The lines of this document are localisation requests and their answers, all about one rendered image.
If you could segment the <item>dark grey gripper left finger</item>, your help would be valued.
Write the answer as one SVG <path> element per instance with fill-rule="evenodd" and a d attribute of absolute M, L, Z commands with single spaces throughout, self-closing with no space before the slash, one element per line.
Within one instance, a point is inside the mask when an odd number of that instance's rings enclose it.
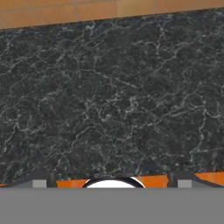
<path fill-rule="evenodd" d="M 56 178 L 53 172 L 35 171 L 26 178 L 3 185 L 3 188 L 54 188 L 56 186 Z"/>

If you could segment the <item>white round object black rim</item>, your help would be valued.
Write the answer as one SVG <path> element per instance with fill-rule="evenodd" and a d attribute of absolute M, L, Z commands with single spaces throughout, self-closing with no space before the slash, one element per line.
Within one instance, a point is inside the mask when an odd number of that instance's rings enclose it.
<path fill-rule="evenodd" d="M 88 180 L 83 188 L 144 188 L 144 185 L 136 178 L 92 178 Z"/>

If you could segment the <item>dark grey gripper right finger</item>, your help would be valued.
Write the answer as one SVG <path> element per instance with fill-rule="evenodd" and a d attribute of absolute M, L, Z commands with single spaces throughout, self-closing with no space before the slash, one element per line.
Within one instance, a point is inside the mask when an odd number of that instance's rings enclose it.
<path fill-rule="evenodd" d="M 194 173 L 190 171 L 173 171 L 167 174 L 168 187 L 173 188 L 205 188 L 205 187 L 218 187 L 222 188 L 222 185 L 212 183 L 208 180 L 202 180 L 198 178 Z"/>

